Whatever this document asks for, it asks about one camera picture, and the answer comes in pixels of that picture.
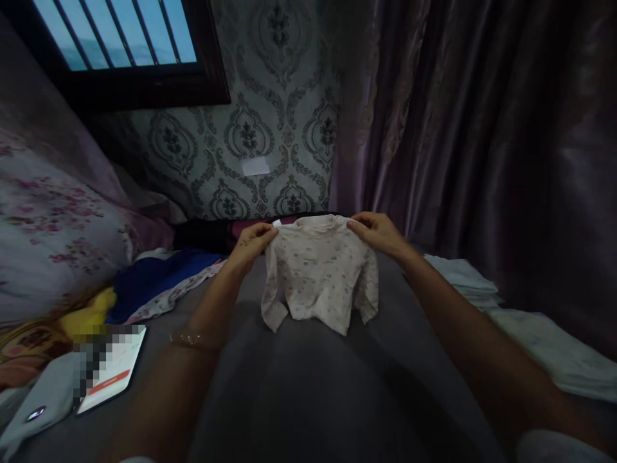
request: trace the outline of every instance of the window bar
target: window bar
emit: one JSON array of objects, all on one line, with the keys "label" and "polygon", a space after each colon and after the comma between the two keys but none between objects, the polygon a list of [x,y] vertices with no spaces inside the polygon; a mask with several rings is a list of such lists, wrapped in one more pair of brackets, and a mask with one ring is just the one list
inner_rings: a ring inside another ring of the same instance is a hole
[{"label": "window bar", "polygon": [[133,0],[133,7],[135,8],[135,12],[137,13],[137,18],[139,19],[141,30],[143,30],[143,35],[146,38],[146,43],[148,44],[148,49],[150,50],[150,54],[152,55],[152,60],[154,61],[154,64],[159,64],[159,61],[156,59],[156,54],[154,53],[154,47],[152,46],[152,41],[150,40],[150,34],[148,33],[146,22],[143,20],[143,16],[141,15],[141,9],[139,9],[137,0]]},{"label": "window bar", "polygon": [[122,45],[124,46],[124,50],[127,52],[127,56],[129,57],[130,65],[135,67],[135,60],[133,59],[133,54],[130,52],[129,44],[127,42],[127,38],[124,35],[124,31],[122,30],[122,26],[118,20],[118,15],[116,15],[116,10],[114,6],[111,4],[111,0],[105,0],[107,3],[107,9],[111,13],[111,19],[114,20],[114,24],[116,25],[116,30],[118,31],[118,35],[120,36],[120,41],[122,41]]},{"label": "window bar", "polygon": [[98,32],[98,28],[96,27],[96,24],[94,23],[94,19],[92,18],[92,15],[90,14],[90,9],[88,8],[88,6],[85,3],[85,0],[79,0],[80,5],[82,5],[82,10],[85,13],[85,17],[87,18],[88,22],[90,23],[90,27],[92,28],[92,32],[94,32],[94,36],[96,37],[96,41],[98,42],[98,46],[101,48],[101,51],[103,52],[103,56],[105,57],[105,61],[107,61],[107,67],[108,68],[113,68],[114,64],[111,62],[111,58],[109,57],[109,53],[107,52],[107,48],[105,47],[105,44],[103,43],[103,39],[101,37],[101,34]]},{"label": "window bar", "polygon": [[71,35],[71,38],[73,39],[73,42],[75,42],[75,47],[77,48],[77,51],[79,52],[80,56],[82,57],[82,60],[84,60],[84,64],[85,64],[86,69],[88,69],[88,71],[92,71],[92,66],[90,66],[90,62],[88,61],[88,57],[86,56],[85,51],[84,51],[84,49],[82,47],[82,44],[79,42],[79,39],[77,38],[77,34],[75,33],[75,30],[73,29],[73,26],[71,25],[71,21],[69,21],[69,18],[67,17],[66,13],[64,12],[64,8],[60,4],[60,1],[53,0],[53,4],[56,6],[56,9],[58,10],[58,13],[60,13],[60,16],[62,17],[62,20],[64,21],[64,25],[66,26],[66,29],[69,31],[69,34]]},{"label": "window bar", "polygon": [[174,31],[172,31],[172,25],[169,23],[169,17],[167,16],[165,2],[163,2],[163,0],[159,0],[159,6],[161,7],[161,13],[163,13],[163,19],[165,20],[165,26],[167,27],[167,34],[169,34],[169,39],[172,41],[175,61],[177,63],[180,63],[180,54],[178,54],[178,47],[175,45]]}]

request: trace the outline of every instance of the wall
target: wall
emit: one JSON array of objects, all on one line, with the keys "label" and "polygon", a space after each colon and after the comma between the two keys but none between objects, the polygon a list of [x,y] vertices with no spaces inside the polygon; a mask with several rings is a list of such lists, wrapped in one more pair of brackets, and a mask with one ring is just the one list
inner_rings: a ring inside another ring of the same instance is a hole
[{"label": "wall", "polygon": [[[137,179],[203,219],[324,210],[353,4],[213,0],[230,105],[107,114],[106,152]],[[268,156],[244,177],[240,160]]]}]

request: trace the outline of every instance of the folded clothes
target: folded clothes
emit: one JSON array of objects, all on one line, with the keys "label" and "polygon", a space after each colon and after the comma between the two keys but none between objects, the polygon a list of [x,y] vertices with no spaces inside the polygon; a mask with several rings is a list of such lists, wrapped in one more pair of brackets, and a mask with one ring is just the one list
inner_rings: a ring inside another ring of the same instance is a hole
[{"label": "folded clothes", "polygon": [[520,344],[557,387],[570,394],[617,403],[617,363],[541,313],[502,309],[497,287],[466,260],[424,257],[463,297]]},{"label": "folded clothes", "polygon": [[495,283],[484,278],[465,259],[444,259],[432,255],[425,255],[424,258],[459,290],[479,294],[497,294]]},{"label": "folded clothes", "polygon": [[[179,297],[180,291],[188,291],[188,280],[192,279],[191,283],[194,283],[198,278],[203,277],[203,281],[208,277],[206,275],[211,276],[212,272],[204,271],[220,262],[223,257],[221,254],[185,248],[166,260],[156,257],[138,260],[131,267],[116,275],[114,291],[118,301],[107,313],[105,323],[116,325],[125,323],[150,301],[159,302],[158,296],[169,290],[173,292],[178,289],[175,294]],[[166,309],[164,311],[172,308],[173,306],[162,307]],[[156,316],[163,312],[152,310],[149,313],[150,316]]]}]

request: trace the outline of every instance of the hand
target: hand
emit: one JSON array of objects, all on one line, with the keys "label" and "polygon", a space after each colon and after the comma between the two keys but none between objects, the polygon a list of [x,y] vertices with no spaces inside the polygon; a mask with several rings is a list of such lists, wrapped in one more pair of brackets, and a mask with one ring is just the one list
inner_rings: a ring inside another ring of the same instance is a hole
[{"label": "hand", "polygon": [[347,228],[372,248],[397,259],[411,248],[386,214],[361,212],[347,222]]},{"label": "hand", "polygon": [[278,230],[272,224],[267,223],[258,223],[245,228],[223,269],[238,272],[244,278],[253,268],[253,262],[257,256],[264,252],[265,247],[277,234]]}]

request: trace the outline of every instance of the white long-sleeve shirt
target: white long-sleeve shirt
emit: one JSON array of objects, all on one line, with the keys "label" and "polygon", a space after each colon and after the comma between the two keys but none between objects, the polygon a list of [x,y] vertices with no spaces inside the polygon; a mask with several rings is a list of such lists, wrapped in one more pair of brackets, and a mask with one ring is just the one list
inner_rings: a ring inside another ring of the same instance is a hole
[{"label": "white long-sleeve shirt", "polygon": [[319,318],[345,336],[352,307],[364,323],[377,314],[377,257],[347,228],[349,220],[322,215],[278,227],[265,251],[262,297],[262,316],[273,331],[289,313],[295,320]]}]

